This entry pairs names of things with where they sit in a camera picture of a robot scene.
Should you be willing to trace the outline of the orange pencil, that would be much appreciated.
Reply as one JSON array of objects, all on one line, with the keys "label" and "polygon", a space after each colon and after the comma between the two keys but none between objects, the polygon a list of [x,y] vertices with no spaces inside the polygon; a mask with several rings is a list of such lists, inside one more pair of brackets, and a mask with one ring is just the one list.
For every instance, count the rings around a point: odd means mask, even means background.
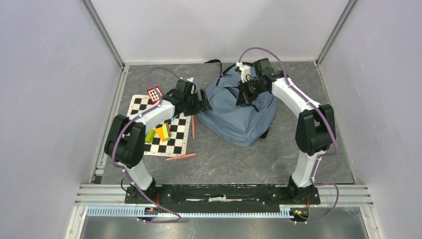
[{"label": "orange pencil", "polygon": [[165,159],[165,161],[173,161],[173,160],[178,160],[178,159],[184,159],[184,158],[189,158],[189,157],[193,157],[193,156],[196,156],[196,155],[197,155],[196,153],[190,153],[190,154],[170,157],[170,158]]},{"label": "orange pencil", "polygon": [[191,116],[191,129],[192,129],[192,139],[195,139],[195,117]]}]

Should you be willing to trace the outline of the blue student backpack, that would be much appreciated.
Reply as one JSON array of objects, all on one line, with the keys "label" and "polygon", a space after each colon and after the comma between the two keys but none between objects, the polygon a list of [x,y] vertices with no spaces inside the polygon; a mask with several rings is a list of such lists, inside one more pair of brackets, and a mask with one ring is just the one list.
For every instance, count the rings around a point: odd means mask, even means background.
[{"label": "blue student backpack", "polygon": [[221,71],[206,88],[210,111],[197,115],[198,119],[223,140],[235,146],[248,147],[258,139],[265,139],[274,119],[277,100],[269,92],[260,94],[252,105],[237,106],[237,83],[240,74],[235,64]]}]

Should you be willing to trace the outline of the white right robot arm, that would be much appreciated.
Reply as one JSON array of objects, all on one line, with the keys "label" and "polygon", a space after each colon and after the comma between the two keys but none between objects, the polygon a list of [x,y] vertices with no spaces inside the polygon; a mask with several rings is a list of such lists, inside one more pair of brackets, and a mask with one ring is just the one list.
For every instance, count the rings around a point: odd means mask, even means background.
[{"label": "white right robot arm", "polygon": [[275,71],[267,58],[252,66],[236,62],[235,70],[241,77],[238,106],[251,105],[260,94],[268,92],[280,99],[297,118],[295,140],[300,154],[291,176],[294,186],[288,188],[287,195],[291,202],[300,203],[308,195],[305,187],[315,180],[318,161],[331,145],[336,145],[333,108],[309,98],[284,71]]}]

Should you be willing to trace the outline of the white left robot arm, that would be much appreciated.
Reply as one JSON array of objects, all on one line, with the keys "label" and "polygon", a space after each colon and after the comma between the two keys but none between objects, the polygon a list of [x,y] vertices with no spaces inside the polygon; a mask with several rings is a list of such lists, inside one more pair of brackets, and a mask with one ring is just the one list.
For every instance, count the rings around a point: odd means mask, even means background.
[{"label": "white left robot arm", "polygon": [[169,94],[159,97],[153,106],[129,117],[117,115],[109,129],[104,153],[111,158],[113,166],[120,168],[136,188],[137,196],[145,203],[156,198],[154,179],[148,173],[142,158],[146,134],[158,124],[183,114],[197,115],[210,111],[205,89],[198,89],[191,80],[179,79]]}]

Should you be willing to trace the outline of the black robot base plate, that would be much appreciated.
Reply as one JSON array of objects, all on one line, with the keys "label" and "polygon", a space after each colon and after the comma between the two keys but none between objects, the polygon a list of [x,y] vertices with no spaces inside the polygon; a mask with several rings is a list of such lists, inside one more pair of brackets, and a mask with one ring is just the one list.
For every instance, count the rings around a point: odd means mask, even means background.
[{"label": "black robot base plate", "polygon": [[316,187],[277,184],[162,184],[146,195],[176,213],[275,213],[280,205],[319,205]]}]

